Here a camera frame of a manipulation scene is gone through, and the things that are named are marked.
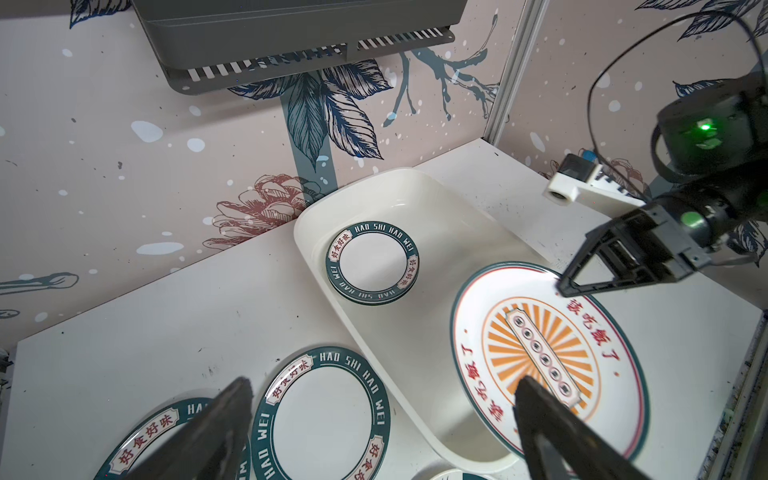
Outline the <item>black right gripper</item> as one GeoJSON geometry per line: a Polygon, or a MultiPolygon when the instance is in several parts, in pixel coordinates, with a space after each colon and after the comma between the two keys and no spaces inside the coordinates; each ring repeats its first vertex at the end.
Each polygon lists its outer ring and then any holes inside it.
{"type": "Polygon", "coordinates": [[[555,282],[564,297],[677,283],[711,263],[714,227],[677,200],[659,200],[617,217],[586,235],[555,282]],[[593,260],[601,263],[590,263],[593,260]]]}

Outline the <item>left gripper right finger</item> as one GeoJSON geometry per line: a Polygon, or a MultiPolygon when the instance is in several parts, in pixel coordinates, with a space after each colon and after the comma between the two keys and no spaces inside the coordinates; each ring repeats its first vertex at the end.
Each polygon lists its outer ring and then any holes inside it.
{"type": "Polygon", "coordinates": [[[518,384],[514,415],[533,479],[644,479],[533,378],[518,384]]]}

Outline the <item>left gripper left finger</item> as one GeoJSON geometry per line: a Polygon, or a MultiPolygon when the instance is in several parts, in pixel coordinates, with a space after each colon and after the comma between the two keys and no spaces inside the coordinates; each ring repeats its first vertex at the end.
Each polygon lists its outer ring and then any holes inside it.
{"type": "Polygon", "coordinates": [[[250,380],[238,377],[129,479],[236,479],[252,419],[250,380]]]}

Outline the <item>large orange sunburst plate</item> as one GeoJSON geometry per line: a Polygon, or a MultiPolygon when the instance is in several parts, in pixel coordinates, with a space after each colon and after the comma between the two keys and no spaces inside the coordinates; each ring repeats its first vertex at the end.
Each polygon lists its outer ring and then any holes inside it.
{"type": "Polygon", "coordinates": [[[558,279],[537,264],[501,262],[462,285],[450,317],[460,383],[483,424],[518,456],[516,392],[530,378],[633,459],[650,426],[639,359],[608,310],[591,296],[562,296],[558,279]]]}

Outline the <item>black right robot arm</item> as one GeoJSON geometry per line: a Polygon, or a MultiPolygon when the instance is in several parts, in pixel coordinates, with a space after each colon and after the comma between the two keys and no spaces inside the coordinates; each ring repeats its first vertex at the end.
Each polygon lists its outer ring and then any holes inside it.
{"type": "Polygon", "coordinates": [[[672,189],[632,197],[597,161],[565,157],[545,195],[607,216],[557,282],[565,297],[677,283],[713,264],[730,231],[767,219],[767,81],[761,71],[699,89],[657,116],[651,155],[672,189]]]}

